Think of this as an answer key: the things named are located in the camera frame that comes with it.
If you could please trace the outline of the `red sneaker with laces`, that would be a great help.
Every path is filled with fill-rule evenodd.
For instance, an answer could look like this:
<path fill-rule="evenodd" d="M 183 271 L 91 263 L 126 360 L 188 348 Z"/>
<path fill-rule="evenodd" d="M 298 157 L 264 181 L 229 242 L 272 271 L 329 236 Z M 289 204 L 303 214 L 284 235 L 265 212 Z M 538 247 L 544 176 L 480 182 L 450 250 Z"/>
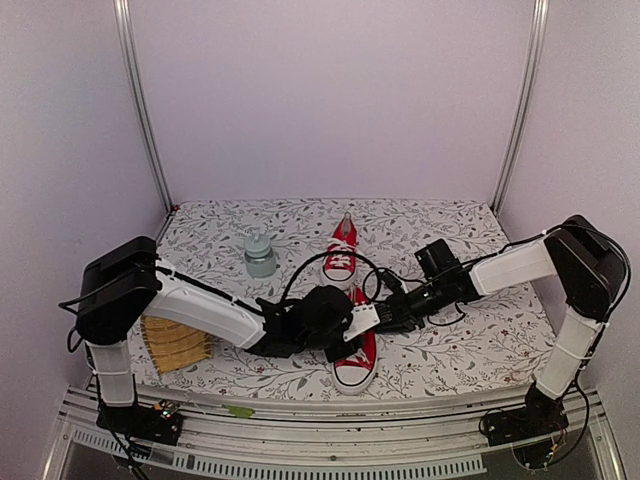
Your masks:
<path fill-rule="evenodd" d="M 321 285 L 349 290 L 356 280 L 358 260 L 358 233 L 349 212 L 328 240 L 327 253 L 319 274 Z"/>

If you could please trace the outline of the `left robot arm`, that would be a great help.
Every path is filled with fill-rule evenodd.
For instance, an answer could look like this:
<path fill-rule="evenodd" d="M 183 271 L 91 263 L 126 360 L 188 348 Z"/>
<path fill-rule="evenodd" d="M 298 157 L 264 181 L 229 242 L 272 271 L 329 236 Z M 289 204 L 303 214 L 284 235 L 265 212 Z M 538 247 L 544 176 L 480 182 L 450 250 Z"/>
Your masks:
<path fill-rule="evenodd" d="M 128 335 L 142 317 L 174 321 L 260 357 L 288 358 L 322 350 L 330 361 L 351 354 L 356 339 L 378 326 L 373 305 L 355 306 L 336 287 L 301 299 L 243 301 L 179 272 L 139 236 L 85 267 L 79 297 L 59 303 L 75 318 L 74 334 L 89 348 L 103 404 L 128 434 L 148 426 L 137 403 Z"/>

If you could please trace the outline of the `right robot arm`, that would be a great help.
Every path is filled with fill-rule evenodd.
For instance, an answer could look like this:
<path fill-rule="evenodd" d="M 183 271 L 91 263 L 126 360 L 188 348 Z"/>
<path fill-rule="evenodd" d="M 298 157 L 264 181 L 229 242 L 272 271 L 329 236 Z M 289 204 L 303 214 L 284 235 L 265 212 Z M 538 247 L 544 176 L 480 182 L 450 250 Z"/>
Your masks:
<path fill-rule="evenodd" d="M 409 357 L 395 384 L 428 395 L 531 388 L 541 397 L 516 421 L 527 436 L 554 422 L 550 400 L 590 363 L 631 276 L 624 250 L 580 215 L 476 257 L 438 239 L 416 259 L 422 279 L 383 302 L 381 331 Z"/>

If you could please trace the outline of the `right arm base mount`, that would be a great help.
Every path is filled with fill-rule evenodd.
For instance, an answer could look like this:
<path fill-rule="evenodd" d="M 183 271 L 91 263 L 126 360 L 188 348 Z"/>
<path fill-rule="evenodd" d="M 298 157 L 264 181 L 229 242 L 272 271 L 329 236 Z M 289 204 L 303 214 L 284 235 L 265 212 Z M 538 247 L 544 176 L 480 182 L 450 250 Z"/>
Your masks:
<path fill-rule="evenodd" d="M 490 446 L 499 446 L 558 433 L 569 425 L 561 400 L 526 400 L 512 409 L 491 409 L 479 420 L 478 430 Z"/>

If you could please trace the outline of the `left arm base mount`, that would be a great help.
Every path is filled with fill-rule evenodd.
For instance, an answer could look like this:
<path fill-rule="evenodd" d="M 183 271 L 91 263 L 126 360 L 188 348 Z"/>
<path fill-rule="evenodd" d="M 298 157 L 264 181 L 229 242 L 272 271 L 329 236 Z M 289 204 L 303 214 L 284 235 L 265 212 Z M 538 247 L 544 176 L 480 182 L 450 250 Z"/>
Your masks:
<path fill-rule="evenodd" d="M 182 433 L 184 416 L 161 401 L 155 406 L 137 402 L 128 407 L 110 407 L 98 404 L 97 426 L 121 434 L 127 440 L 146 440 L 176 446 Z"/>

